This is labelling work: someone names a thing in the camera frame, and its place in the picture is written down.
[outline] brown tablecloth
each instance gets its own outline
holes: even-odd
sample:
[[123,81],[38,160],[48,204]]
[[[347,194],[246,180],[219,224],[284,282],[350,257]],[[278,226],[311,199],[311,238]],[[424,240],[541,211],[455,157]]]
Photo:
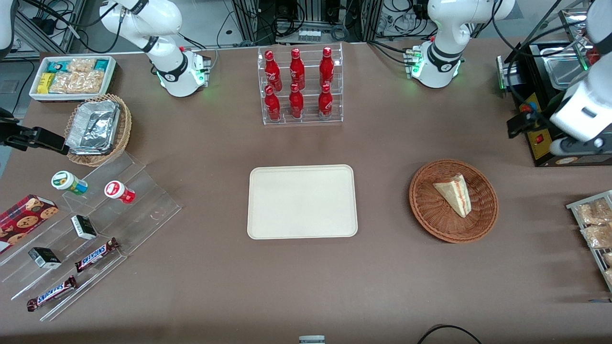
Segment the brown tablecloth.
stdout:
[[[494,58],[508,49],[472,41],[444,89],[407,80],[366,44],[344,49],[344,123],[292,128],[261,122],[256,48],[222,51],[213,85],[184,99],[159,86],[146,55],[117,55],[128,151],[185,208],[50,323],[0,289],[0,342],[415,343],[449,323],[485,343],[610,343],[612,305],[587,303],[606,286],[564,207],[610,189],[610,167],[534,168],[525,140],[507,138],[513,105]],[[25,124],[63,132],[73,108],[32,102]],[[479,242],[441,242],[411,214],[412,175],[440,158],[476,166],[498,193],[499,220]],[[354,237],[247,236],[252,169],[337,163],[355,172]],[[64,168],[88,172],[43,149],[14,151],[0,208],[27,193],[59,197],[49,180]]]

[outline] wicker basket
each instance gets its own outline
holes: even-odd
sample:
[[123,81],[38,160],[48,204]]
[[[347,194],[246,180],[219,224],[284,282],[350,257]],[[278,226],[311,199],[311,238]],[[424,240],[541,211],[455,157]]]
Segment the wicker basket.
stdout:
[[[101,102],[103,100],[112,100],[114,102],[117,102],[121,106],[121,113],[119,113],[119,124],[117,125],[117,134],[115,136],[113,150],[110,152],[110,154],[107,155],[76,155],[69,153],[68,159],[70,159],[70,161],[78,163],[80,165],[98,167],[110,158],[121,154],[121,152],[123,152],[123,150],[127,146],[127,142],[130,139],[130,130],[132,129],[132,115],[130,114],[130,109],[127,108],[121,98],[113,94],[100,95],[92,99],[87,99],[85,100],[85,102]],[[72,115],[68,120],[68,125],[64,130],[64,137],[68,137],[70,128],[72,128],[72,121],[74,121],[75,114],[77,113],[77,108],[75,109],[75,111],[72,112]]]
[[[440,179],[463,174],[472,211],[460,217],[433,187]],[[497,194],[487,178],[459,160],[436,160],[420,168],[409,188],[410,207],[419,223],[434,236],[455,243],[482,239],[495,225],[499,213]]]

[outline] clear acrylic shelf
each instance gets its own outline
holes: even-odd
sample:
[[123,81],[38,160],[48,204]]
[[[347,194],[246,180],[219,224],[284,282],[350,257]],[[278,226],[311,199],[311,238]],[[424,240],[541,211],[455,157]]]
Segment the clear acrylic shelf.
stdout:
[[[328,120],[319,118],[319,95],[321,94],[321,85],[319,83],[319,64],[323,56],[323,48],[331,47],[332,59],[334,60],[334,80],[331,84],[330,93],[334,101],[332,103],[332,114]],[[343,56],[341,44],[328,45],[301,45],[300,56],[304,62],[306,82],[305,88],[302,90],[304,97],[304,115],[301,119],[295,119],[291,115],[291,106],[289,104],[289,95],[291,93],[291,75],[289,74],[289,66],[291,65],[291,49],[294,47],[279,46],[259,48],[257,59],[257,71],[259,76],[259,97],[261,98],[261,113],[264,125],[274,124],[325,124],[333,122],[342,122],[344,120],[344,103],[343,103]],[[283,83],[283,89],[276,93],[280,101],[280,121],[272,122],[267,115],[266,103],[264,98],[266,93],[264,88],[267,85],[266,79],[266,60],[263,54],[267,50],[272,50],[274,59],[280,68],[280,79]]]
[[[56,202],[60,212],[50,219],[55,222],[45,229],[36,229],[19,243],[19,247],[12,247],[2,257],[0,279],[3,287],[12,300],[23,304],[24,312],[27,312],[28,300],[51,290],[71,275],[75,276],[77,289],[65,292],[32,313],[41,321],[57,317],[181,210],[151,179],[144,165],[126,152],[100,165],[83,179],[89,184],[85,194],[63,194]],[[136,199],[124,204],[106,197],[103,188],[112,180],[121,181],[134,190]],[[88,241],[77,236],[70,220],[76,214],[89,217],[97,232],[95,239]],[[77,274],[75,263],[112,237],[121,246]],[[55,270],[38,267],[28,255],[33,247],[50,248],[62,264]]]

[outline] coca-cola bottle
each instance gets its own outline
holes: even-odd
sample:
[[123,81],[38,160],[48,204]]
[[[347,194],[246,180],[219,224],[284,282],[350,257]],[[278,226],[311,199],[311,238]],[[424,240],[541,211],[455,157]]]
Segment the coca-cola bottle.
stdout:
[[332,116],[332,102],[334,98],[329,92],[329,84],[326,83],[321,87],[321,94],[319,95],[319,117],[326,121]]
[[332,60],[332,49],[330,47],[323,48],[323,58],[319,65],[319,83],[321,87],[325,83],[332,84],[334,80],[334,61]]
[[264,55],[266,57],[266,79],[276,92],[280,92],[283,89],[283,82],[280,81],[280,68],[274,60],[274,53],[268,50]]
[[304,114],[304,97],[300,92],[298,83],[291,84],[291,94],[289,95],[289,103],[291,104],[291,115],[293,118],[300,119]]
[[306,74],[304,72],[304,62],[300,58],[300,49],[291,49],[291,65],[289,66],[291,73],[291,82],[297,83],[300,89],[306,87]]
[[266,85],[264,90],[266,91],[264,103],[266,103],[268,117],[270,117],[270,121],[278,122],[280,121],[280,102],[278,97],[274,94],[274,88],[271,85]]

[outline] white container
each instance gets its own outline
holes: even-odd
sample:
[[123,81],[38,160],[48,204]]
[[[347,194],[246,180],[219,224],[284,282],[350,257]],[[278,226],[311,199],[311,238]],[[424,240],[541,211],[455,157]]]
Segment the white container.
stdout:
[[[102,79],[102,86],[100,87],[100,92],[75,94],[42,94],[37,92],[40,77],[43,73],[47,72],[47,67],[49,66],[49,63],[66,61],[74,58],[108,60],[108,65],[106,66],[106,71],[104,71],[104,79]],[[30,97],[34,100],[38,100],[39,102],[69,102],[74,100],[90,99],[97,95],[104,95],[106,94],[106,91],[108,90],[108,87],[113,78],[113,72],[116,64],[117,62],[115,61],[115,59],[108,55],[73,55],[43,58],[40,62],[38,72],[36,72],[36,76],[34,77],[34,81],[32,82],[32,87],[30,87]]]
[[248,188],[247,233],[252,239],[355,235],[353,169],[348,165],[255,168]]
[[51,178],[51,185],[58,190],[67,190],[76,195],[87,192],[88,184],[86,181],[78,179],[68,171],[59,171]]

